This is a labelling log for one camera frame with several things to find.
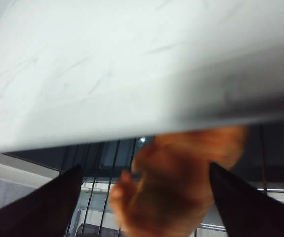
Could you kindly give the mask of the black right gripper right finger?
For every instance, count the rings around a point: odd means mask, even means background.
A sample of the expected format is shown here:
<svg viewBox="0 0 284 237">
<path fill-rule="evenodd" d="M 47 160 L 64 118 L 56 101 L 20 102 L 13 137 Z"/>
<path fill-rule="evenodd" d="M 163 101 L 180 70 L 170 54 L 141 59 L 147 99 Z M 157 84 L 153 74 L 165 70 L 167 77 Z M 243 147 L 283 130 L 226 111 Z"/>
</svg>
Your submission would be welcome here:
<svg viewBox="0 0 284 237">
<path fill-rule="evenodd" d="M 230 237 L 284 237 L 284 204 L 211 163 L 215 204 Z"/>
</svg>

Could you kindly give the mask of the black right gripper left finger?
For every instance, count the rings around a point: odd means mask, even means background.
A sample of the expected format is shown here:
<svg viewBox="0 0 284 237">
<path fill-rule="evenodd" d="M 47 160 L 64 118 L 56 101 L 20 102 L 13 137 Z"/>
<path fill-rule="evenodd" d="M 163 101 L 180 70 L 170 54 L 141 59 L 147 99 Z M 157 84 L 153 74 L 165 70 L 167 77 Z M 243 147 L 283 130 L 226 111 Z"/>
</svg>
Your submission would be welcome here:
<svg viewBox="0 0 284 237">
<path fill-rule="evenodd" d="M 82 168 L 77 165 L 0 209 L 0 237 L 62 237 L 78 202 Z"/>
</svg>

